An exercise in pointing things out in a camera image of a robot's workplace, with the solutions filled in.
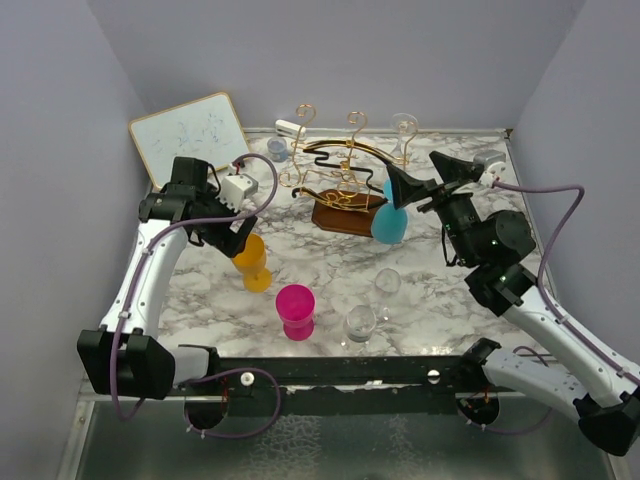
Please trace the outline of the yellow plastic wine glass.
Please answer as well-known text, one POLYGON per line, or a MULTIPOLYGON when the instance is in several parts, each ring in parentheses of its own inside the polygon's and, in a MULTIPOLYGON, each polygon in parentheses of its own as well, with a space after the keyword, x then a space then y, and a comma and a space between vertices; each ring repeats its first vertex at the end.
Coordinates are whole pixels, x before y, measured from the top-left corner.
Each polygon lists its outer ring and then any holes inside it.
POLYGON ((266 268, 267 251, 263 239, 251 233, 245 242, 245 248, 232 258, 234 267, 242 274, 247 291, 262 293, 272 282, 271 272, 266 268))

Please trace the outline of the blue plastic wine glass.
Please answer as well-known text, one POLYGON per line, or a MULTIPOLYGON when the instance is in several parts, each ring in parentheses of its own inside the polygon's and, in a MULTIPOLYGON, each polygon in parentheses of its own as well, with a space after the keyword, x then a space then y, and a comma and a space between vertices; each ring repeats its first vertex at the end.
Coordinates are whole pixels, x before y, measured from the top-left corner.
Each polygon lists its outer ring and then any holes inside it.
POLYGON ((374 215, 371 224, 371 235, 377 242, 382 244, 399 244, 403 240, 408 226, 408 215, 404 209, 395 208, 389 179, 383 185, 383 193, 387 202, 374 215))

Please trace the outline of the clear wine glass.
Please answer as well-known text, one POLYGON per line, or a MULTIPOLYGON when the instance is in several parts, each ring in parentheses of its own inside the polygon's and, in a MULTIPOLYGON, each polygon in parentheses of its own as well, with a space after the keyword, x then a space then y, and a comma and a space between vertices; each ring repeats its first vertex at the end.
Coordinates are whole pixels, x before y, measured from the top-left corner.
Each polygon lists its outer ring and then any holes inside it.
POLYGON ((419 122, 414 115, 395 113, 391 118, 391 128, 396 133, 396 144, 391 155, 395 158, 403 158, 406 143, 418 133, 419 122))

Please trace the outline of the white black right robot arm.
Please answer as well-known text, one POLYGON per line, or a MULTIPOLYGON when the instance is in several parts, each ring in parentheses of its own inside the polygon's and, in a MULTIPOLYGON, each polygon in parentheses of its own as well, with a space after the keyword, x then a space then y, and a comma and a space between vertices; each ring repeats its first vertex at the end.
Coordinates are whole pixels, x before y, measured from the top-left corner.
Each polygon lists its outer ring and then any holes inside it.
POLYGON ((521 392, 563 413, 608 454, 624 456, 639 437, 639 366, 614 352, 549 296, 542 276, 522 260, 536 247, 526 216, 500 210, 480 218, 467 187, 504 188, 504 153, 489 150, 471 161, 433 151, 440 178, 420 180, 386 166, 397 208, 416 204, 437 214, 441 237, 454 250, 452 264, 470 269, 465 282, 473 298, 494 315, 519 327, 564 367, 560 372, 526 360, 489 339, 462 357, 461 383, 521 392))

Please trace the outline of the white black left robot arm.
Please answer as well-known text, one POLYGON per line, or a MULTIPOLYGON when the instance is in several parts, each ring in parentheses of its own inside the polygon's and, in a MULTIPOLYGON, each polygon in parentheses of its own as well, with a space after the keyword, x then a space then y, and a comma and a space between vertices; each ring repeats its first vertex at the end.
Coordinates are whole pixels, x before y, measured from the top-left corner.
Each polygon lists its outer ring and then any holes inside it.
POLYGON ((140 202, 134 251, 119 292, 99 326, 82 331, 77 341, 96 393, 163 399, 185 382, 202 395, 220 385, 211 348, 169 350, 158 341, 161 307, 185 248, 208 245, 233 258, 257 221, 241 210, 257 181, 236 172, 210 183, 209 170, 204 160, 177 157, 169 181, 140 202))

